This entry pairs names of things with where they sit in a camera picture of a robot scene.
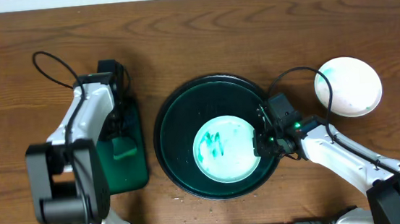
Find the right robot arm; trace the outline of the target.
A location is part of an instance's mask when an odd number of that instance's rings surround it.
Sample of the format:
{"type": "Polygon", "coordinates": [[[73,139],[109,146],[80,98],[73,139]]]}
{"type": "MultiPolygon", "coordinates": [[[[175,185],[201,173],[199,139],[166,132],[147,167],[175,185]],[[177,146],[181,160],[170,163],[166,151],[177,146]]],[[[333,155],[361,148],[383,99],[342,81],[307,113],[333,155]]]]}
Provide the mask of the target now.
{"type": "Polygon", "coordinates": [[[344,136],[323,119],[279,120],[254,131],[255,155],[309,160],[362,192],[370,208],[345,212],[334,224],[400,224],[400,161],[344,136]]]}

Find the mint green plate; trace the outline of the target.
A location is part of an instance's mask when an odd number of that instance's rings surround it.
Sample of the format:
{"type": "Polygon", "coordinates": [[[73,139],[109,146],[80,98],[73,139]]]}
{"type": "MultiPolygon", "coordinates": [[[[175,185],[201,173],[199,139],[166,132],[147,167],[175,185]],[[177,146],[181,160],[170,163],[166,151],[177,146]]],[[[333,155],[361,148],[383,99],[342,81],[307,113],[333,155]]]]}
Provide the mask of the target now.
{"type": "Polygon", "coordinates": [[[197,167],[222,184],[246,179],[260,163],[254,155],[253,137],[253,126],[240,117],[219,116],[207,121],[192,145],[197,167]]]}

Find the round black tray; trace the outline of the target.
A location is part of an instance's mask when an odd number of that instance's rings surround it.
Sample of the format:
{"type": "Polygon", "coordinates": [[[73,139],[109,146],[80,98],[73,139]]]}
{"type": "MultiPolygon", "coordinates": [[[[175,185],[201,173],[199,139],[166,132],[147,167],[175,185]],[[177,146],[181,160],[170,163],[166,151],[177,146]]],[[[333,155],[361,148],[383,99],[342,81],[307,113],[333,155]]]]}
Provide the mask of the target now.
{"type": "Polygon", "coordinates": [[[233,199],[256,190],[276,170],[278,158],[261,158],[248,177],[221,183],[199,169],[193,143],[200,128],[220,116],[261,127],[258,107],[264,100],[262,88],[230,74],[198,77],[180,86],[161,106],[154,127],[154,148],[163,171],[178,187],[203,199],[233,199]]]}

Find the white plate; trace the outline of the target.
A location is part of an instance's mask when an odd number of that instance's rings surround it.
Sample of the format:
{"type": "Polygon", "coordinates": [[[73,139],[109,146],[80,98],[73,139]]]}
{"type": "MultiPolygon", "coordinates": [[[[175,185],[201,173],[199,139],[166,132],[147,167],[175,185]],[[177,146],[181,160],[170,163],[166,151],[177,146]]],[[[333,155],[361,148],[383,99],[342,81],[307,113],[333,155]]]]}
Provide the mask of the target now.
{"type": "Polygon", "coordinates": [[[314,89],[319,101],[328,105],[333,90],[331,112],[343,117],[361,117],[377,108],[383,88],[378,73],[354,57],[337,57],[324,63],[315,76],[314,89]]]}

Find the green scrubbing sponge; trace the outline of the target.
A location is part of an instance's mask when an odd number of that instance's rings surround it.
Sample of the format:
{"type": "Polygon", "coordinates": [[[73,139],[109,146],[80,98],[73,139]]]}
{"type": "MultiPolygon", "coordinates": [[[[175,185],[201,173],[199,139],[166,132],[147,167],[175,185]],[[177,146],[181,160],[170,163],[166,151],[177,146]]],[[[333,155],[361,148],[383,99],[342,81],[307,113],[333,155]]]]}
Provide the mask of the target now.
{"type": "Polygon", "coordinates": [[[114,137],[111,141],[115,160],[132,157],[137,153],[137,144],[130,137],[114,137]]]}

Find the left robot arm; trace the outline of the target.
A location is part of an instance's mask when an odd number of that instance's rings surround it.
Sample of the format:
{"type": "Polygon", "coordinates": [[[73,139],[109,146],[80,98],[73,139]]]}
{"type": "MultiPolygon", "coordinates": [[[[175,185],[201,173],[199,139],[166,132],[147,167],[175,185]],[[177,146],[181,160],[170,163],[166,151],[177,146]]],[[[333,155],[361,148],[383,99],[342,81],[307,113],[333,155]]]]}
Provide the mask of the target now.
{"type": "Polygon", "coordinates": [[[123,68],[79,76],[55,132],[29,146],[25,161],[40,224],[131,224],[111,196],[148,183],[140,117],[123,68]]]}

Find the rectangular dark green tray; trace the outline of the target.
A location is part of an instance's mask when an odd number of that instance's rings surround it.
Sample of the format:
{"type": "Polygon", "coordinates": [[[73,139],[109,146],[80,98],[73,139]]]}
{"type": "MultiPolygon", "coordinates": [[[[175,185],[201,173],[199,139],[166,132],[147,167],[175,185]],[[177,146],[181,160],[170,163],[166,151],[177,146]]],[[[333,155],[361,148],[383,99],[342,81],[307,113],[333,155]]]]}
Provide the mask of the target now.
{"type": "Polygon", "coordinates": [[[112,195],[138,190],[148,183],[148,164],[146,163],[144,139],[142,139],[140,114],[135,99],[134,107],[135,125],[130,128],[125,137],[130,137],[136,142],[137,153],[122,160],[115,160],[111,139],[103,141],[101,136],[96,145],[112,195]]]}

